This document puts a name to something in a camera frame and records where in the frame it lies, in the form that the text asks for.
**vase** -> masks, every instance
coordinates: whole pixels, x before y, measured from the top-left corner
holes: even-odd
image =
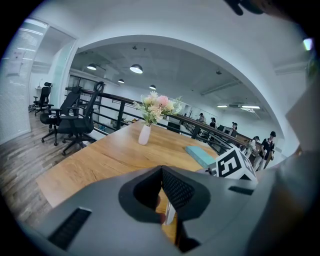
[[[140,145],[146,145],[148,143],[150,131],[151,131],[151,125],[150,126],[144,125],[142,127],[139,140],[138,140]]]

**artificial flower bouquet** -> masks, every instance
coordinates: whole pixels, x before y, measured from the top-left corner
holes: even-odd
[[[142,104],[136,101],[133,104],[142,111],[145,125],[150,126],[159,122],[163,116],[178,114],[182,109],[180,100],[181,97],[178,97],[172,101],[167,96],[158,96],[155,91],[151,91],[148,97],[141,95]]]

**wooden floor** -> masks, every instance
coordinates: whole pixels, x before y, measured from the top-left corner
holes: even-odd
[[[13,215],[20,221],[36,226],[51,210],[51,206],[40,191],[36,178],[63,159],[80,149],[74,145],[66,156],[62,156],[63,134],[57,135],[58,146],[54,146],[54,135],[41,142],[49,132],[49,126],[40,122],[40,113],[29,113],[31,132],[0,145],[0,189]]]

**black metal railing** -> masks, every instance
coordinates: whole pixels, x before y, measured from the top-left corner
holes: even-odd
[[[66,87],[65,89],[67,91],[71,91],[72,87]],[[87,95],[92,95],[94,91],[87,90],[87,89],[81,89],[81,92],[85,93]],[[106,127],[106,128],[108,128],[108,129],[110,129],[112,131],[117,131],[117,130],[119,130],[121,128],[122,125],[126,125],[126,126],[129,125],[128,123],[122,121],[123,114],[131,116],[131,117],[134,117],[134,118],[137,118],[137,119],[145,120],[141,116],[138,116],[138,115],[135,115],[135,114],[132,114],[132,113],[124,111],[125,106],[129,107],[129,106],[133,106],[134,105],[134,101],[132,99],[124,98],[124,97],[121,97],[121,96],[117,96],[117,95],[113,95],[113,94],[109,94],[109,93],[104,93],[104,92],[100,92],[98,94],[98,96],[100,96],[102,98],[111,99],[112,102],[118,103],[119,104],[119,109],[114,108],[114,107],[110,107],[110,106],[107,106],[107,105],[103,105],[100,102],[95,102],[94,103],[95,105],[99,106],[100,109],[101,108],[106,108],[106,109],[118,112],[118,116],[117,116],[117,119],[115,119],[115,118],[107,116],[105,114],[101,114],[100,112],[94,111],[93,113],[98,115],[99,117],[110,119],[110,120],[116,122],[116,127],[111,127],[111,126],[109,126],[109,125],[107,125],[105,123],[102,123],[102,122],[99,122],[99,121],[96,121],[96,120],[93,120],[94,123],[96,123],[98,125],[101,125],[103,127]],[[80,98],[76,102],[76,106],[77,107],[79,107],[80,109],[85,110],[86,108],[84,106],[86,104],[80,104],[80,101],[81,102],[85,102],[85,103],[88,103],[89,101]],[[172,126],[168,126],[168,125],[165,125],[165,124],[162,124],[162,123],[158,123],[157,125],[159,125],[161,127],[165,127],[167,129],[170,129],[171,131],[176,131],[178,133],[182,133],[182,134],[188,135],[192,139],[197,139],[197,140],[203,141],[205,143],[208,143],[215,151],[218,152],[218,154],[222,154],[225,151],[231,149],[232,146],[230,145],[230,143],[233,143],[238,147],[246,146],[246,144],[244,142],[236,139],[235,137],[232,137],[229,134],[226,134],[226,133],[224,133],[224,132],[222,132],[222,131],[220,131],[218,129],[215,129],[213,127],[210,127],[209,125],[206,125],[204,123],[198,122],[198,121],[196,121],[196,120],[194,120],[192,118],[189,118],[189,117],[186,117],[186,116],[183,116],[183,115],[180,115],[180,114],[175,115],[175,116],[171,116],[170,115],[169,117],[174,118],[176,120],[179,120],[180,123],[181,122],[185,123],[186,124],[186,126],[185,126],[186,130],[189,131],[189,132],[183,131],[183,130],[180,130],[178,128],[175,128],[175,127],[172,127]],[[207,135],[206,136],[200,136],[199,135],[200,134],[200,129],[205,131],[207,133]],[[107,133],[105,131],[102,131],[102,130],[96,128],[96,127],[94,128],[94,130],[99,132],[99,133],[101,133],[101,134],[103,134],[103,135],[109,135],[109,133]]]

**wooden table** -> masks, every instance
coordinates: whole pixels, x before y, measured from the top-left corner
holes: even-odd
[[[186,151],[186,146],[198,146],[213,158],[218,155],[209,145],[169,131],[159,126],[151,127],[147,145],[140,145],[138,138],[141,122],[122,128],[97,142],[81,149],[36,179],[45,198],[52,207],[57,206],[83,187],[102,179],[126,174],[158,165],[176,166],[197,171],[202,169]],[[160,205],[156,211],[166,212],[168,198],[160,191]],[[174,242],[176,218],[163,231]]]

